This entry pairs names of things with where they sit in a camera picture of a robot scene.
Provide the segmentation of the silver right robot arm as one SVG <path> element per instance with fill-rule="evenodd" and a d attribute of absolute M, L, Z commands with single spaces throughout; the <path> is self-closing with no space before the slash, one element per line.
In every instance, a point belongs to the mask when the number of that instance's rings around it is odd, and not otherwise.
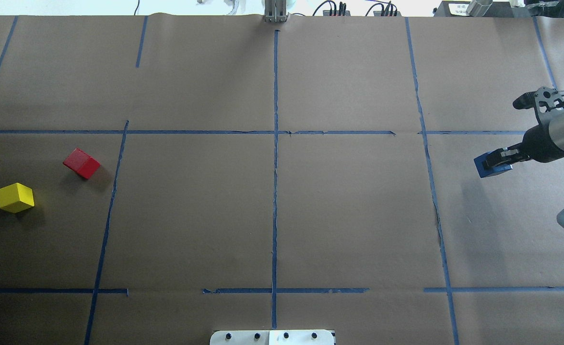
<path fill-rule="evenodd" d="M 520 143 L 488 151 L 473 160 L 481 178 L 509 171 L 515 163 L 551 163 L 564 158 L 564 105 L 550 107 L 538 101 L 533 108 L 537 125 L 524 133 Z M 564 229 L 564 208 L 556 220 Z"/>

